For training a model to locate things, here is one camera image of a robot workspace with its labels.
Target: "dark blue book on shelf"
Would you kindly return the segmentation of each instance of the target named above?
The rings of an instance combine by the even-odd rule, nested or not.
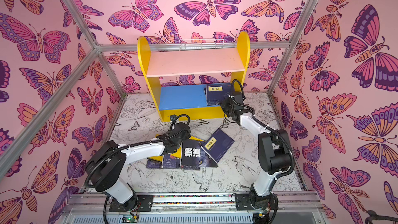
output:
[[[202,149],[217,163],[235,141],[220,128],[202,144]]]
[[[206,102],[208,106],[219,105],[228,98],[231,91],[231,83],[206,84]]]

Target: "bookshelf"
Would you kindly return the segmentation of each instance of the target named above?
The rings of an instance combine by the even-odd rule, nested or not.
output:
[[[163,122],[170,121],[173,114],[187,114],[192,120],[223,118],[220,106],[207,106],[205,84],[162,87],[159,77],[232,72],[231,81],[237,79],[243,84],[250,57],[250,40],[247,32],[241,32],[235,48],[152,53],[146,38],[140,37],[137,50],[142,74]]]

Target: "white floor panel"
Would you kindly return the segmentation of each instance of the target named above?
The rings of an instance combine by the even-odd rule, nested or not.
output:
[[[256,116],[271,127],[277,128],[275,115],[265,93],[248,93],[245,104],[254,107]],[[151,95],[129,95],[121,111],[111,140],[118,144],[132,144],[150,140],[156,134],[166,132],[170,124],[163,123],[153,105]],[[257,142],[245,128],[224,121],[222,118],[195,120],[189,124],[191,135],[207,140],[217,128],[235,140],[218,168],[205,168],[201,171],[182,169],[147,169],[147,160],[134,162],[123,168],[121,177],[137,192],[198,192],[201,184],[193,174],[202,177],[202,182],[210,183],[208,192],[248,191],[261,170],[257,158]],[[295,173],[279,179],[274,191],[300,191]]]

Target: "pink wallpaper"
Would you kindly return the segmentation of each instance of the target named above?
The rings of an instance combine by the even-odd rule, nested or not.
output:
[[[127,44],[137,43],[140,36],[152,43],[179,43],[193,33],[234,42],[240,31],[247,31],[252,41],[266,41],[266,32],[268,41],[288,39],[302,1],[79,0],[79,6],[100,44],[115,44],[107,32]],[[66,18],[64,25],[70,21]]]
[[[398,215],[397,13],[384,0],[319,0],[303,33],[311,48],[291,57],[274,93],[331,223]]]

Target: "butterfly wallpaper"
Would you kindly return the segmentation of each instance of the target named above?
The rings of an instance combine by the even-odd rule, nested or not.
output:
[[[301,35],[307,51],[291,55],[286,84],[273,94],[306,186],[330,223],[365,223],[368,210],[398,215],[398,49],[390,41],[398,10],[382,1],[319,0]],[[295,121],[307,137],[292,130]]]

